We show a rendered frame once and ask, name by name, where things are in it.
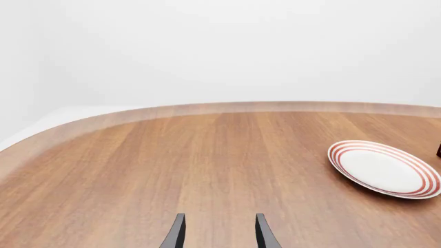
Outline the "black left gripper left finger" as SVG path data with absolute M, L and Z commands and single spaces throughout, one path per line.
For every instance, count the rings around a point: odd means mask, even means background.
M 183 248 L 185 242 L 185 214 L 179 213 L 159 248 Z

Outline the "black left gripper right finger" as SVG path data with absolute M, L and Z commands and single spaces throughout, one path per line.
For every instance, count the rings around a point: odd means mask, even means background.
M 262 213 L 256 214 L 255 233 L 258 248 L 282 248 Z

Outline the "white plate with red rings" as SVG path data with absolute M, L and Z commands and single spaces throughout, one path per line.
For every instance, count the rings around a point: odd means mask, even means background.
M 375 192 L 413 200 L 441 195 L 441 175 L 398 148 L 346 140 L 331 145 L 327 156 L 342 175 Z

